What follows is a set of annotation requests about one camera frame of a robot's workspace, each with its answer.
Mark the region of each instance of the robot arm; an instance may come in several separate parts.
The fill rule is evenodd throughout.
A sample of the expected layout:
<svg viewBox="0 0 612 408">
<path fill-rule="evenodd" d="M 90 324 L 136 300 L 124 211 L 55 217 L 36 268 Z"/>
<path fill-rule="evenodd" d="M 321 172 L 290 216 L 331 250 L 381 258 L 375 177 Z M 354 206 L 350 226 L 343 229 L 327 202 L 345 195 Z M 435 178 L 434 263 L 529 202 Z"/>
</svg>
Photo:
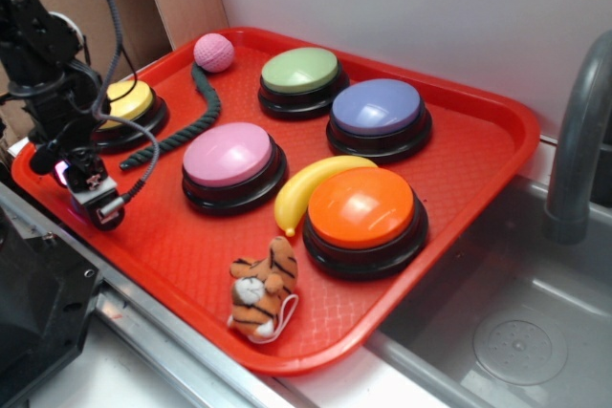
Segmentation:
<svg viewBox="0 0 612 408">
<path fill-rule="evenodd" d="M 99 125 L 92 107 L 101 78 L 76 59 L 81 48 L 77 33 L 39 0 L 0 0 L 0 61 L 11 98 L 25 101 L 34 124 L 30 167 L 45 175 L 64 161 L 77 206 L 96 227 L 108 230 L 120 224 L 124 211 L 101 212 L 119 194 L 91 140 Z M 107 99 L 102 112 L 110 112 Z"/>
</svg>

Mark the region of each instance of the button top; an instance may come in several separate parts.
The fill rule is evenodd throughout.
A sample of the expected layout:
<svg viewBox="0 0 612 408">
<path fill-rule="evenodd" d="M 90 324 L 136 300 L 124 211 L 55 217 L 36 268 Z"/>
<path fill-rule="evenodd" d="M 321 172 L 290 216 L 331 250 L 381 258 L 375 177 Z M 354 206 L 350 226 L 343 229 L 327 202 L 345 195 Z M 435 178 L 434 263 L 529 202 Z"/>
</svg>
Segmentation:
<svg viewBox="0 0 612 408">
<path fill-rule="evenodd" d="M 408 83 L 391 78 L 366 80 L 342 91 L 332 106 L 338 126 L 361 136 L 381 136 L 405 128 L 419 115 L 421 97 Z"/>
<path fill-rule="evenodd" d="M 153 92 L 149 85 L 139 80 L 136 82 L 136 86 L 132 91 L 132 80 L 119 81 L 108 86 L 106 95 L 109 99 L 117 99 L 115 102 L 111 102 L 111 115 L 113 117 L 121 117 L 127 119 L 134 119 L 142 115 L 153 103 Z M 106 121 L 99 129 L 109 129 L 118 126 L 119 123 L 116 121 Z"/>
<path fill-rule="evenodd" d="M 414 195 L 398 174 L 382 168 L 341 172 L 317 187 L 308 204 L 317 235 L 342 248 L 383 245 L 402 234 L 414 216 Z"/>
<path fill-rule="evenodd" d="M 338 72 L 336 55 L 322 48 L 296 48 L 278 54 L 263 67 L 264 84 L 285 95 L 306 93 L 326 85 Z"/>
<path fill-rule="evenodd" d="M 208 187 L 243 182 L 268 163 L 273 152 L 268 133 L 245 122 L 216 126 L 198 136 L 186 149 L 185 172 L 195 183 Z"/>
</svg>

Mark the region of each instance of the plush toy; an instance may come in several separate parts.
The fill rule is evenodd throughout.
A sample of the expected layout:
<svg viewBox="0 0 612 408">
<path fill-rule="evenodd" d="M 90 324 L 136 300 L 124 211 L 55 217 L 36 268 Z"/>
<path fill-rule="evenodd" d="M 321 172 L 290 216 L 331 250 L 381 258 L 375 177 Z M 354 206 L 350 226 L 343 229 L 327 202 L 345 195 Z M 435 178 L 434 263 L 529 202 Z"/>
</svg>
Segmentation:
<svg viewBox="0 0 612 408">
<path fill-rule="evenodd" d="M 277 339 L 297 306 L 297 260 L 289 241 L 283 236 L 272 239 L 268 257 L 239 258 L 229 272 L 236 281 L 228 325 L 255 343 Z M 291 301 L 291 309 L 284 314 Z"/>
</svg>

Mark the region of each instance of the tray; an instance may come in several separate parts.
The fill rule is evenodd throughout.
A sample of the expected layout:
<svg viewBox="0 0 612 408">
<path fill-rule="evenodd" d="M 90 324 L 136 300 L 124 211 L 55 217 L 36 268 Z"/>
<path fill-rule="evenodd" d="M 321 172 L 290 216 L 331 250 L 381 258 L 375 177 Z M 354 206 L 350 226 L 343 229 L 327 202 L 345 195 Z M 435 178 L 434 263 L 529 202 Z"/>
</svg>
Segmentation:
<svg viewBox="0 0 612 408">
<path fill-rule="evenodd" d="M 209 81 L 221 98 L 217 124 L 249 121 L 265 128 L 285 151 L 290 174 L 332 156 L 325 137 L 327 117 L 306 121 L 269 118 L 257 100 L 261 68 L 281 52 L 312 44 L 251 28 L 219 31 L 235 47 L 229 69 Z M 191 79 L 195 40 L 167 55 L 140 78 L 165 99 L 170 121 L 160 139 L 206 110 Z M 210 217 L 194 211 L 181 188 L 185 147 L 162 156 L 123 223 L 101 232 L 73 211 L 65 189 L 28 167 L 29 145 L 15 160 L 14 179 L 77 235 L 156 297 L 186 323 L 247 368 L 266 375 L 303 374 L 349 354 L 371 334 L 436 263 L 450 244 L 504 187 L 536 149 L 539 128 L 520 103 L 440 78 L 332 50 L 353 82 L 398 78 L 421 93 L 433 117 L 431 141 L 415 157 L 385 165 L 403 175 L 429 216 L 429 241 L 400 274 L 368 281 L 325 275 L 309 260 L 301 229 L 291 239 L 299 262 L 295 315 L 274 343 L 255 345 L 230 331 L 231 261 L 263 258 L 272 237 L 282 234 L 273 200 L 247 214 Z M 127 154 L 105 155 L 120 192 L 142 174 L 121 172 Z"/>
</svg>

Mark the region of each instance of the faucet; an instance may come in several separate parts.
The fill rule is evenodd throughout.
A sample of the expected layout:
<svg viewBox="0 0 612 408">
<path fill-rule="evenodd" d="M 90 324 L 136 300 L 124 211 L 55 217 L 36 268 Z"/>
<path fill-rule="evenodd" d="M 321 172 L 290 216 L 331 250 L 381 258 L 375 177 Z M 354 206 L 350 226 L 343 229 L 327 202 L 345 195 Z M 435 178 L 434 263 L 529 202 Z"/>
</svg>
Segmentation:
<svg viewBox="0 0 612 408">
<path fill-rule="evenodd" d="M 612 206 L 612 31 L 582 61 L 558 137 L 544 234 L 559 244 L 586 236 L 589 202 Z"/>
</svg>

